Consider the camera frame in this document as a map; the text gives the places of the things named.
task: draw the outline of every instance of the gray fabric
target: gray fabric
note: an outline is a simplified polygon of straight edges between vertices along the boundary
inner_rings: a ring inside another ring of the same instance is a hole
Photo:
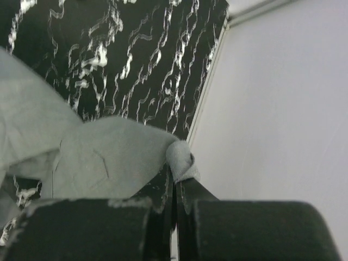
[[[0,169],[59,148],[82,121],[38,75],[0,49]],[[42,178],[32,172],[31,176]]]
[[[159,172],[167,148],[177,140],[117,116],[85,123],[63,137],[41,197],[128,198]]]
[[[166,159],[170,165],[175,183],[189,178],[200,180],[200,173],[195,164],[195,157],[191,154],[186,141],[176,141],[166,151]]]
[[[42,198],[128,198],[167,160],[175,182],[199,179],[188,144],[118,116],[82,124],[35,73],[0,50],[0,185],[42,180]],[[0,194],[0,226],[18,212]]]

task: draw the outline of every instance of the black and white marble pattern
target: black and white marble pattern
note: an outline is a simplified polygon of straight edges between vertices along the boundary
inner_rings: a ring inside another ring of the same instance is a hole
[[[225,0],[5,0],[0,44],[84,121],[121,115],[188,136]]]
[[[28,206],[32,200],[40,198],[41,182],[34,179],[6,176],[0,189],[4,189],[21,209]],[[16,225],[17,218],[10,220],[3,228],[0,227],[0,257],[2,247],[8,240],[9,232]]]

